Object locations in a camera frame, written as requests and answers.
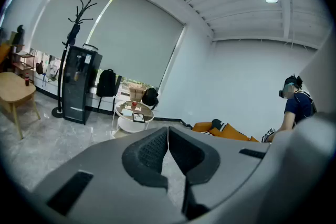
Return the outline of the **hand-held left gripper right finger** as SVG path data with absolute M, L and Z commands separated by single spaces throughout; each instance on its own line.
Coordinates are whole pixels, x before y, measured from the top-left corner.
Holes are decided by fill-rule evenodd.
M 269 146 L 169 128 L 169 150 L 185 176 L 182 213 L 192 220 L 223 203 L 252 175 Z

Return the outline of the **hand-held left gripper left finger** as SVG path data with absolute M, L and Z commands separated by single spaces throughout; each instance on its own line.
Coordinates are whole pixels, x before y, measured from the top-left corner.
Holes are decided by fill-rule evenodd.
M 34 189 L 41 211 L 56 224 L 181 224 L 162 175 L 165 127 L 88 147 Z

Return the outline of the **round two-tier side table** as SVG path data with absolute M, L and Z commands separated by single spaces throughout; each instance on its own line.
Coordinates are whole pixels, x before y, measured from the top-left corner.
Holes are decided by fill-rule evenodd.
M 137 106 L 132 106 L 133 101 L 119 101 L 114 106 L 113 119 L 112 124 L 116 123 L 115 129 L 122 128 L 123 130 L 131 133 L 135 133 L 137 131 L 141 132 L 148 128 L 149 123 L 154 120 L 154 111 L 151 108 L 141 102 L 137 102 Z M 132 116 L 123 116 L 121 111 L 122 109 L 132 110 L 135 113 L 144 114 L 144 118 L 146 123 L 137 123 L 133 122 Z

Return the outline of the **orange sofa cushion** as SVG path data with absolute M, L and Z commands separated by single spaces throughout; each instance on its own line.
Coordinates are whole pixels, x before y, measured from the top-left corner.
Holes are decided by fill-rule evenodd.
M 238 141 L 249 141 L 249 137 L 237 131 L 235 128 L 233 128 L 228 123 L 225 125 L 225 127 L 221 131 L 220 137 L 231 139 L 231 140 L 238 140 Z

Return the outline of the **orange sofa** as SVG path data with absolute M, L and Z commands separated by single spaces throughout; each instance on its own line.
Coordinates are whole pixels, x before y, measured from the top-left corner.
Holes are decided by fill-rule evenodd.
M 212 136 L 216 136 L 216 137 L 220 137 L 220 133 L 221 131 L 219 131 L 218 129 L 212 129 L 212 122 L 199 122 L 196 123 L 194 125 L 194 127 L 192 128 L 193 131 L 195 132 L 199 132 L 199 133 L 203 133 L 203 134 L 207 134 L 207 135 L 212 135 Z M 249 137 L 249 141 L 248 142 L 257 142 L 259 143 L 258 140 L 256 140 L 253 136 Z

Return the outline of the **black coat rack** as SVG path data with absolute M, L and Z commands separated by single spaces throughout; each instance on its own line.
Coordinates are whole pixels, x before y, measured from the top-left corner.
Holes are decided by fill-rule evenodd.
M 64 67 L 64 62 L 65 62 L 65 57 L 68 51 L 68 46 L 76 40 L 77 34 L 79 33 L 80 26 L 85 20 L 93 20 L 93 18 L 83 18 L 82 16 L 85 13 L 86 10 L 90 9 L 92 6 L 96 5 L 97 3 L 91 3 L 92 0 L 89 0 L 87 4 L 84 5 L 83 1 L 80 0 L 81 2 L 81 10 L 79 10 L 78 6 L 76 6 L 76 18 L 75 20 L 71 20 L 68 18 L 70 22 L 73 23 L 73 26 L 71 28 L 71 31 L 69 32 L 67 36 L 66 42 L 62 42 L 64 45 L 64 49 L 62 52 L 61 56 L 61 62 L 60 62 L 60 67 L 58 71 L 58 82 L 57 82 L 57 106 L 52 110 L 52 116 L 55 118 L 62 118 L 63 117 L 63 112 L 62 112 L 62 106 L 61 106 L 61 83 L 62 83 L 62 72 L 63 72 L 63 67 Z

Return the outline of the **small black bag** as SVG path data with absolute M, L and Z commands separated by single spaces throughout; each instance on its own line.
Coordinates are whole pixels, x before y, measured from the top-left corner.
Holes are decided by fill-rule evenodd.
M 157 90 L 148 88 L 142 97 L 142 102 L 147 106 L 151 106 L 151 110 L 154 110 L 159 103 Z

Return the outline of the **black glass door cabinet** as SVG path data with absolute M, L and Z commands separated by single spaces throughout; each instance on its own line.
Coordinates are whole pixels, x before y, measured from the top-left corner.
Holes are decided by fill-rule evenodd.
M 71 46 L 62 79 L 63 118 L 85 125 L 87 93 L 95 86 L 102 55 L 96 51 Z

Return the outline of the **white bag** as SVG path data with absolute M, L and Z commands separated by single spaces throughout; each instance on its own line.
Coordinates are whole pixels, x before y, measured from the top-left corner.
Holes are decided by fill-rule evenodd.
M 58 76 L 58 71 L 60 67 L 60 61 L 55 59 L 52 60 L 48 66 L 47 66 L 47 71 L 46 71 L 46 76 L 49 80 L 56 80 Z

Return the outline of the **light wooden table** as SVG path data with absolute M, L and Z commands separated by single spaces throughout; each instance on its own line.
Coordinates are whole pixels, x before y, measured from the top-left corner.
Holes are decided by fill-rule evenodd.
M 0 105 L 14 117 L 14 123 L 17 127 L 19 138 L 24 138 L 17 116 L 17 107 L 31 101 L 33 109 L 40 120 L 40 115 L 34 100 L 36 87 L 28 82 L 26 85 L 25 79 L 13 72 L 0 73 Z

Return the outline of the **wooden shelf rack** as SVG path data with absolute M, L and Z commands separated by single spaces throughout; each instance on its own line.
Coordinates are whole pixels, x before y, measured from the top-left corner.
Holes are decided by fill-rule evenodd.
M 13 72 L 22 78 L 28 75 L 29 82 L 34 83 L 35 55 L 28 52 L 24 45 L 11 45 L 10 62 Z

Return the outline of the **grey roller blind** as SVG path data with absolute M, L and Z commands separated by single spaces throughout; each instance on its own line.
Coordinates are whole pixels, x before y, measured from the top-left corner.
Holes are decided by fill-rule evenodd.
M 147 0 L 107 2 L 88 37 L 101 68 L 158 87 L 183 25 Z
M 38 18 L 31 48 L 60 58 L 64 49 L 62 42 L 67 41 L 76 14 L 88 1 L 94 5 L 81 17 L 84 21 L 76 36 L 75 45 L 81 47 L 86 43 L 98 16 L 109 0 L 50 0 Z

